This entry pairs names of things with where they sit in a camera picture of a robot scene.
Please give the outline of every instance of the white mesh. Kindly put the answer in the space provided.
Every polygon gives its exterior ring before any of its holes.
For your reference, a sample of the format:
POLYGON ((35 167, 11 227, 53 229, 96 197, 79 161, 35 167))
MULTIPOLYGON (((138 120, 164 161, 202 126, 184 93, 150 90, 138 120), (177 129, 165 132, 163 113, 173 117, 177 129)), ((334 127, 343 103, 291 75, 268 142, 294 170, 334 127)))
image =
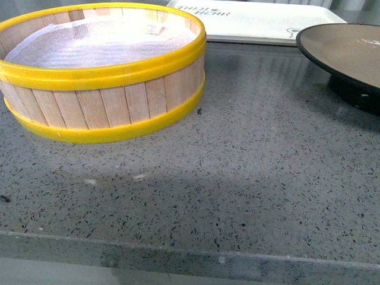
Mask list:
POLYGON ((195 39, 190 30, 168 23, 102 16, 50 24, 23 40, 5 60, 45 68, 101 67, 163 55, 195 39))

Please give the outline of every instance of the yellow rim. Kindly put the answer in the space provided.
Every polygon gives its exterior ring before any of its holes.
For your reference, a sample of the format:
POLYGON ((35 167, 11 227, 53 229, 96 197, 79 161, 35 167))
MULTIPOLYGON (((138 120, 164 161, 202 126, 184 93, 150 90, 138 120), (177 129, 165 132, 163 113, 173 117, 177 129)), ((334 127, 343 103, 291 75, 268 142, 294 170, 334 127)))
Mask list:
POLYGON ((200 101, 204 81, 205 79, 203 78, 201 87, 192 97, 190 97, 190 99, 165 114, 131 125, 117 126, 107 129, 61 129, 40 125, 19 115, 11 108, 5 98, 4 101, 8 109, 25 129, 41 137, 75 144, 112 143, 150 134, 151 132, 165 128, 186 116, 186 114, 188 114, 200 101))
POLYGON ((193 15, 179 9, 150 4, 101 3, 83 4, 46 9, 21 15, 0 23, 0 33, 8 27, 31 20, 73 10, 92 8, 145 8, 166 11, 185 17, 201 29, 199 35, 188 45, 162 56, 96 68, 36 68, 12 64, 0 60, 0 80, 10 84, 42 90, 91 90, 139 83, 175 72, 198 59, 205 51, 206 33, 203 23, 193 15))

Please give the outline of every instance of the wooden slat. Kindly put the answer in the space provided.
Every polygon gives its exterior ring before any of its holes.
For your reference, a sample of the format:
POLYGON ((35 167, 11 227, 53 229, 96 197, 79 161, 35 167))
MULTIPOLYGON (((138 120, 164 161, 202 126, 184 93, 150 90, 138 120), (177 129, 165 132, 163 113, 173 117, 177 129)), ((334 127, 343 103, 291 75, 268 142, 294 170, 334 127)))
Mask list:
POLYGON ((4 58, 7 56, 8 52, 4 49, 2 44, 0 43, 0 59, 4 60, 4 58))
POLYGON ((123 16, 131 21, 141 21, 146 18, 146 10, 138 8, 123 8, 123 16))
POLYGON ((42 29, 44 24, 41 18, 34 18, 7 28, 0 34, 0 43, 9 53, 24 39, 42 29))
POLYGON ((54 97, 68 129, 88 129, 75 91, 54 91, 54 97))
POLYGON ((160 23, 165 23, 167 21, 168 12, 157 11, 157 19, 160 23))
POLYGON ((146 9, 146 18, 149 20, 157 21, 158 16, 157 16, 157 10, 152 10, 152 9, 146 9))
POLYGON ((44 26, 48 26, 50 24, 56 24, 56 25, 58 24, 57 19, 54 14, 42 16, 41 20, 44 26))
POLYGON ((166 113, 164 78, 156 78, 145 82, 150 117, 166 113))
POLYGON ((15 105, 13 103, 13 101, 11 100, 11 98, 8 98, 6 97, 5 93, 7 92, 4 88, 4 85, 3 85, 3 82, 0 80, 0 91, 2 93, 2 95, 4 96, 4 98, 6 98, 6 100, 8 101, 8 104, 10 105, 10 107, 15 110, 15 105))
POLYGON ((25 107, 24 102, 19 97, 14 86, 4 81, 2 83, 4 85, 4 90, 2 90, 3 95, 8 100, 8 102, 12 102, 11 107, 13 108, 13 110, 25 118, 31 119, 31 116, 29 115, 29 112, 25 107))
POLYGON ((98 16, 110 16, 111 12, 109 8, 96 8, 96 14, 98 16))
POLYGON ((110 8, 109 12, 111 16, 123 16, 122 8, 110 8))
POLYGON ((167 13, 167 21, 171 22, 175 27, 186 27, 186 18, 180 15, 167 13))
POLYGON ((83 20, 84 19, 84 14, 83 10, 75 10, 75 11, 70 11, 69 12, 69 18, 70 21, 78 21, 78 20, 83 20))
POLYGON ((199 28, 199 26, 194 23, 194 22, 191 22, 190 24, 190 30, 194 33, 194 35, 199 35, 200 32, 201 32, 201 29, 199 28))
POLYGON ((188 100, 199 88, 199 71, 197 62, 172 74, 166 75, 165 96, 167 110, 170 111, 188 100))
POLYGON ((71 22, 68 12, 54 14, 57 24, 65 24, 71 22))
POLYGON ((96 9, 85 9, 83 10, 83 16, 84 18, 91 18, 91 17, 97 17, 96 9))
POLYGON ((65 121, 61 115, 61 110, 59 109, 53 92, 47 90, 33 90, 33 93, 41 107, 47 124, 57 128, 66 128, 65 121))
POLYGON ((34 93, 29 88, 14 86, 16 92, 18 93, 19 97, 24 102, 24 105, 26 109, 28 110, 28 113, 30 114, 30 117, 35 122, 45 125, 48 125, 48 122, 45 119, 45 116, 42 113, 42 110, 40 108, 39 103, 37 102, 34 93))
POLYGON ((129 125, 128 106, 124 93, 124 87, 107 88, 100 90, 106 108, 109 125, 122 126, 129 125))
POLYGON ((191 20, 185 18, 185 28, 191 30, 191 20))
POLYGON ((194 62, 194 65, 195 85, 199 88, 204 79, 204 53, 194 62))
POLYGON ((124 87, 131 123, 149 119, 149 108, 144 83, 124 87))
POLYGON ((99 90, 77 91, 89 129, 109 128, 109 122, 102 95, 99 90))

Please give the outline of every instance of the wooden basket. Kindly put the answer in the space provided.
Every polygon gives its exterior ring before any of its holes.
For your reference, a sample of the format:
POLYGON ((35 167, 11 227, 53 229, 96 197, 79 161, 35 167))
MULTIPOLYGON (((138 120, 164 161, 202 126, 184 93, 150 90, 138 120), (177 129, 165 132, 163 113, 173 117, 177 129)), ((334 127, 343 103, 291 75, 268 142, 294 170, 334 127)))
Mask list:
POLYGON ((49 69, 0 60, 0 90, 23 127, 71 143, 106 143, 148 134, 185 116, 204 85, 205 29, 191 14, 133 3, 47 9, 0 24, 0 59, 49 24, 122 15, 170 22, 196 35, 162 56, 97 68, 49 69))

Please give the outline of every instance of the gray countertop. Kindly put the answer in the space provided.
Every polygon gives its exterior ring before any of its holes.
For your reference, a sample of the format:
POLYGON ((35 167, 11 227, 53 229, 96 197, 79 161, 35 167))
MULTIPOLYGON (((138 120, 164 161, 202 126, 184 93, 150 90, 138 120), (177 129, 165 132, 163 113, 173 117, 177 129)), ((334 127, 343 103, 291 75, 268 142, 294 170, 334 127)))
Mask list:
POLYGON ((40 138, 1 103, 0 256, 376 284, 380 117, 296 47, 209 43, 205 71, 188 116, 112 144, 40 138))

